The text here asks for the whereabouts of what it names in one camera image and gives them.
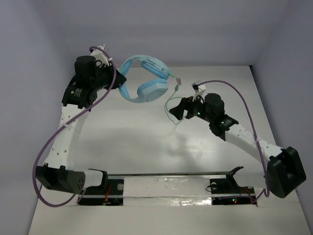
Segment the light blue headphones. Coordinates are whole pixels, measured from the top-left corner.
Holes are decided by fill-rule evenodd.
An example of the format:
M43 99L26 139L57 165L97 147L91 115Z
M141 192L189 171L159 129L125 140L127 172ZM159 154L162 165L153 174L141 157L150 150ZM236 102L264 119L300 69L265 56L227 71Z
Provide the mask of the light blue headphones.
M126 84L121 85L118 89L122 97L132 103L147 103L163 96L168 91L169 68L155 57L134 55L124 61L119 71L120 74L125 76L135 61L139 62L143 69L155 75L157 79L141 84L137 88L136 98L130 97Z

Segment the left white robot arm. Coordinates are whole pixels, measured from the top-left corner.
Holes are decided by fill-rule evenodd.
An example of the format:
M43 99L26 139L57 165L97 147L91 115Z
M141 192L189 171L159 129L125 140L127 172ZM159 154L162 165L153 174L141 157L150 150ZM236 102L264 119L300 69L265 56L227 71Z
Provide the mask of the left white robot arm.
M107 173L97 169L75 170L76 146L93 107L112 89L126 82L106 55L77 57L75 75L65 89L58 130L40 150L32 169L32 183L37 197L46 205L37 183L48 189L70 193L72 197L86 189L104 193L109 187Z

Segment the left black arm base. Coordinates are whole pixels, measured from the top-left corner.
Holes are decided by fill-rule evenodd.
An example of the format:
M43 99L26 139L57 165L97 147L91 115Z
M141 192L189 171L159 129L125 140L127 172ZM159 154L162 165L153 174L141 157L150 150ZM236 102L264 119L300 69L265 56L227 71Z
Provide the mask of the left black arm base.
M87 187L79 195L80 206L123 206L124 178L111 177L106 171L102 173L102 181L98 186Z

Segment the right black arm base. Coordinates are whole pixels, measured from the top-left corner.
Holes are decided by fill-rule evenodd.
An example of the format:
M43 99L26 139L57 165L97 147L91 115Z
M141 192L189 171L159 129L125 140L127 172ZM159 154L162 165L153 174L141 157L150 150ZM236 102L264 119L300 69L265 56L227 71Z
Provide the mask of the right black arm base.
M211 193L212 205L256 205L256 196L254 188L247 186L240 187L234 179L234 175L237 171L244 168L238 166L231 171L227 172L225 178L210 179L209 185L206 187L206 191Z

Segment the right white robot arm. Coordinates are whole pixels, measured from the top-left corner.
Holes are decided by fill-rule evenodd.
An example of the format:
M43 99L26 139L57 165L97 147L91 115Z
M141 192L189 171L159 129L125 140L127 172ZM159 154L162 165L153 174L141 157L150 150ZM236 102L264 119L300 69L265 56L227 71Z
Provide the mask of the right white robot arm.
M285 198L307 179L296 149L282 148L257 138L225 113L224 101L218 94L184 97L169 112L178 120L197 117L208 122L215 136L261 163L261 172L241 173L240 166L230 172L225 184L230 192L238 192L248 186L267 189L275 196Z

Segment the silver taped mounting rail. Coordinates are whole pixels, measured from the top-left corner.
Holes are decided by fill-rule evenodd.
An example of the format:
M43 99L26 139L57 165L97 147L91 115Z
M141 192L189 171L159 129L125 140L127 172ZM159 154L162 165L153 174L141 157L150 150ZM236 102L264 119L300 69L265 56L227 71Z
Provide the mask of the silver taped mounting rail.
M226 172L111 174L124 178L123 206L211 206L205 189Z

